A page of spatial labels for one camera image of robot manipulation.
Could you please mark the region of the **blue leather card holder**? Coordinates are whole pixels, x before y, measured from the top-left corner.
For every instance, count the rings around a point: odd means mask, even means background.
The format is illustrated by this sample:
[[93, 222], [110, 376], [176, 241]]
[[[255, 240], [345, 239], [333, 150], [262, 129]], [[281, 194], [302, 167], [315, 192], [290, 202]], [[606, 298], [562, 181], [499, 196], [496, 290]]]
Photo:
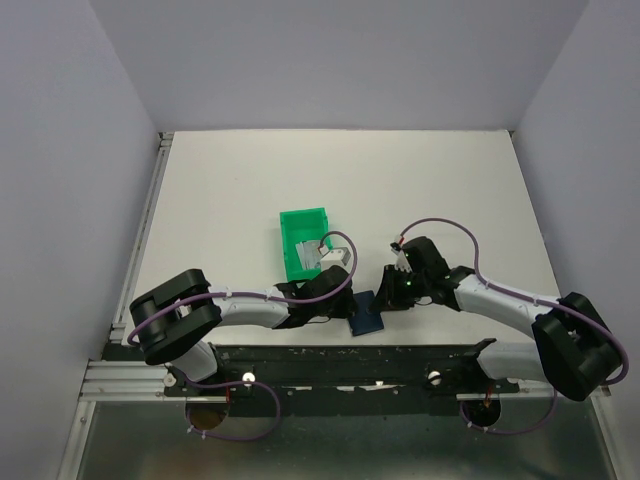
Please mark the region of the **blue leather card holder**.
[[349, 329], [353, 337], [359, 337], [382, 331], [385, 326], [379, 312], [371, 313], [368, 307], [375, 298], [372, 290], [363, 291], [354, 295], [356, 312], [348, 319]]

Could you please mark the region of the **green plastic bin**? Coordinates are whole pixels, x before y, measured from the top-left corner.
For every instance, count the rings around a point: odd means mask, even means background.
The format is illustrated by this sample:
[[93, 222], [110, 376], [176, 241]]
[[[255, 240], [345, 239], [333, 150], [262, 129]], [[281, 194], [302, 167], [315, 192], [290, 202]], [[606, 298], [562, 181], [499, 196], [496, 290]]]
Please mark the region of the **green plastic bin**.
[[321, 238], [328, 232], [328, 217], [324, 208], [285, 211], [280, 213], [280, 228], [284, 268], [288, 281], [308, 280], [321, 271]]

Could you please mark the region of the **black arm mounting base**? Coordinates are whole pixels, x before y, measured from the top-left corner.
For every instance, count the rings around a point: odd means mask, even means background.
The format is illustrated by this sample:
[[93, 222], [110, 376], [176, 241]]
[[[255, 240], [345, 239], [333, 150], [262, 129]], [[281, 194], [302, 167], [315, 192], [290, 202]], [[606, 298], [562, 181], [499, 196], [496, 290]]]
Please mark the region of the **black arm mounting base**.
[[489, 346], [218, 346], [210, 380], [176, 380], [164, 393], [189, 403], [209, 401], [236, 417], [454, 416], [458, 401], [518, 392], [492, 380], [477, 358]]

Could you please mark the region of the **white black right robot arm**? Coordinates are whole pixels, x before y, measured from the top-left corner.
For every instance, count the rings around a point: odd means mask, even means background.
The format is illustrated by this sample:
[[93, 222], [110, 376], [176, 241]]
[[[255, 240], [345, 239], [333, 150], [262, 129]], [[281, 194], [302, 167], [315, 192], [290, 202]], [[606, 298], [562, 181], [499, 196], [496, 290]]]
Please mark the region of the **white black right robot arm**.
[[582, 401], [623, 366], [621, 350], [590, 300], [572, 292], [535, 297], [502, 285], [486, 286], [472, 268], [451, 268], [433, 241], [420, 236], [393, 244], [370, 312], [406, 311], [420, 300], [487, 317], [531, 338], [529, 344], [493, 342], [464, 362], [460, 379], [480, 392], [496, 379], [546, 382]]

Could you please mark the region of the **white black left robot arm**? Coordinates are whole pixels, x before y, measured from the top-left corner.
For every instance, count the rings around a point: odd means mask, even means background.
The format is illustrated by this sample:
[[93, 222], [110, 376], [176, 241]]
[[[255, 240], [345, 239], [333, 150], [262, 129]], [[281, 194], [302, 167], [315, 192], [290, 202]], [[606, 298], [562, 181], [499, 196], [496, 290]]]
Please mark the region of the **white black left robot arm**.
[[264, 291], [212, 292], [200, 269], [188, 269], [139, 296], [129, 306], [134, 328], [127, 343], [146, 364], [168, 364], [201, 395], [222, 380], [218, 356], [204, 337], [216, 327], [257, 326], [286, 330], [316, 317], [350, 319], [358, 312], [351, 275], [332, 266], [306, 281]]

